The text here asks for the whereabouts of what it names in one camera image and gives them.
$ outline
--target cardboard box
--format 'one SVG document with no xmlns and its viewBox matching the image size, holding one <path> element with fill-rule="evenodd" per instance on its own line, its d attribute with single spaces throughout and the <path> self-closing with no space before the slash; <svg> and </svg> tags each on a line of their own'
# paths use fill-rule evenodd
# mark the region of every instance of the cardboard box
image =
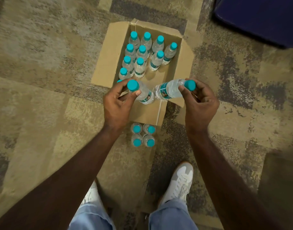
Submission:
<svg viewBox="0 0 293 230">
<path fill-rule="evenodd" d="M 118 81 L 122 60 L 125 56 L 125 48 L 132 31 L 136 31 L 140 39 L 146 31 L 150 32 L 153 42 L 159 35 L 162 35 L 164 36 L 165 47 L 172 42 L 176 42 L 178 45 L 177 53 L 168 65 L 161 65 L 157 71 L 152 72 L 148 68 L 151 59 L 149 57 L 144 77 L 135 78 L 133 76 L 134 79 L 141 80 L 150 90 L 153 90 L 156 85 L 161 83 L 189 77 L 194 54 L 180 32 L 169 27 L 134 19 L 131 22 L 109 24 L 91 83 L 111 88 Z M 181 107 L 184 106 L 182 97 L 172 98 L 169 101 Z M 129 119 L 139 123 L 161 126 L 166 106 L 167 101 L 164 100 L 156 99 L 147 105 L 135 101 Z"/>
</svg>

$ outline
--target sneaker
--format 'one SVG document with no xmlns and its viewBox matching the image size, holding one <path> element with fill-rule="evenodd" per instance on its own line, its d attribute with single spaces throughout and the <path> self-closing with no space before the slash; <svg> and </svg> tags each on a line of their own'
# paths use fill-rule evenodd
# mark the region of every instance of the sneaker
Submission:
<svg viewBox="0 0 293 230">
<path fill-rule="evenodd" d="M 81 205 L 86 203 L 92 203 L 94 205 L 102 206 L 104 208 L 101 198 L 99 197 L 99 193 L 97 191 L 97 186 L 95 181 L 93 181 L 90 189 L 88 190 L 83 201 L 81 202 Z"/>
<path fill-rule="evenodd" d="M 182 162 L 174 171 L 167 191 L 159 201 L 159 205 L 175 198 L 183 200 L 189 193 L 193 178 L 193 166 L 189 162 Z"/>
</svg>

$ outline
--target shoelace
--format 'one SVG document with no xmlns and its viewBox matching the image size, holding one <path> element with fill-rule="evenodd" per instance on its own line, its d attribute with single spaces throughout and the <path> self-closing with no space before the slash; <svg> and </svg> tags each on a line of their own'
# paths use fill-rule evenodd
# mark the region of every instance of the shoelace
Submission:
<svg viewBox="0 0 293 230">
<path fill-rule="evenodd" d="M 176 189 L 173 191 L 172 198 L 179 198 L 186 202 L 186 196 L 189 193 L 188 174 L 181 174 L 176 182 Z"/>
</svg>

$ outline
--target light blue jeans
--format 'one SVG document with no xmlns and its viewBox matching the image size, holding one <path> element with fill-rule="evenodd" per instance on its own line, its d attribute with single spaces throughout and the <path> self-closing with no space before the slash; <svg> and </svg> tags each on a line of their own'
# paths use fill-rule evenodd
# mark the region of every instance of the light blue jeans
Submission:
<svg viewBox="0 0 293 230">
<path fill-rule="evenodd" d="M 150 214 L 151 230 L 186 229 L 198 230 L 190 218 L 187 205 L 180 199 L 170 200 Z M 115 230 L 115 226 L 102 207 L 91 203 L 81 205 L 73 217 L 69 230 Z"/>
</svg>

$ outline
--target water bottle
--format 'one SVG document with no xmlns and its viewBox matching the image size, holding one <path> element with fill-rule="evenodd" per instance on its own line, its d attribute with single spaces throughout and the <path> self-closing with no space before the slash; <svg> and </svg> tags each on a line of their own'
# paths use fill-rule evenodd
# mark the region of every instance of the water bottle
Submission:
<svg viewBox="0 0 293 230">
<path fill-rule="evenodd" d="M 133 76 L 134 74 L 133 62 L 131 61 L 129 56 L 124 57 L 124 60 L 122 61 L 122 67 L 126 68 L 127 71 L 129 71 L 131 77 Z"/>
<path fill-rule="evenodd" d="M 155 138 L 152 135 L 145 134 L 142 137 L 142 142 L 147 147 L 153 147 L 155 145 Z"/>
<path fill-rule="evenodd" d="M 135 147 L 139 147 L 142 144 L 142 136 L 140 134 L 134 134 L 131 137 L 131 143 Z"/>
<path fill-rule="evenodd" d="M 140 46 L 140 39 L 138 37 L 137 32 L 132 31 L 130 33 L 130 37 L 128 39 L 128 43 L 131 43 L 133 45 L 133 48 L 137 51 Z"/>
<path fill-rule="evenodd" d="M 144 124 L 143 130 L 146 134 L 152 135 L 156 131 L 156 128 L 153 125 Z"/>
<path fill-rule="evenodd" d="M 153 43 L 151 55 L 154 55 L 158 51 L 164 50 L 164 37 L 162 35 L 157 37 L 157 40 Z"/>
<path fill-rule="evenodd" d="M 147 57 L 149 57 L 149 54 L 152 48 L 152 39 L 151 39 L 151 34 L 149 32 L 144 33 L 144 37 L 141 39 L 140 45 L 145 46 L 147 51 Z"/>
<path fill-rule="evenodd" d="M 134 64 L 135 76 L 136 77 L 143 77 L 145 72 L 146 64 L 144 60 L 139 57 Z"/>
<path fill-rule="evenodd" d="M 140 123 L 133 123 L 130 129 L 133 134 L 140 134 L 142 131 L 142 126 Z"/>
<path fill-rule="evenodd" d="M 140 90 L 141 94 L 136 98 L 136 100 L 140 101 L 143 104 L 150 104 L 154 101 L 154 94 L 150 91 L 142 81 L 130 80 L 127 83 L 127 88 L 129 92 L 134 92 L 136 90 Z"/>
<path fill-rule="evenodd" d="M 126 68 L 121 68 L 120 69 L 119 78 L 120 78 L 120 80 L 130 78 L 130 73 L 127 72 Z"/>
<path fill-rule="evenodd" d="M 182 94 L 178 90 L 180 85 L 185 86 L 190 91 L 194 91 L 196 84 L 193 80 L 176 79 L 169 82 L 157 85 L 155 89 L 155 96 L 161 100 L 167 100 L 175 97 L 182 97 Z"/>
<path fill-rule="evenodd" d="M 129 56 L 133 63 L 136 62 L 136 51 L 134 51 L 133 45 L 131 43 L 126 46 L 125 55 Z"/>
<path fill-rule="evenodd" d="M 162 64 L 162 61 L 164 59 L 164 52 L 163 51 L 158 51 L 156 52 L 151 59 L 151 62 L 149 63 L 149 68 L 152 71 L 156 71 L 159 66 Z"/>
<path fill-rule="evenodd" d="M 164 51 L 164 60 L 162 64 L 166 65 L 170 63 L 171 59 L 175 56 L 177 49 L 177 43 L 173 42 L 169 46 L 166 47 Z"/>
<path fill-rule="evenodd" d="M 144 45 L 141 45 L 139 47 L 139 50 L 137 51 L 137 58 L 141 57 L 144 61 L 147 61 L 147 51 Z"/>
</svg>

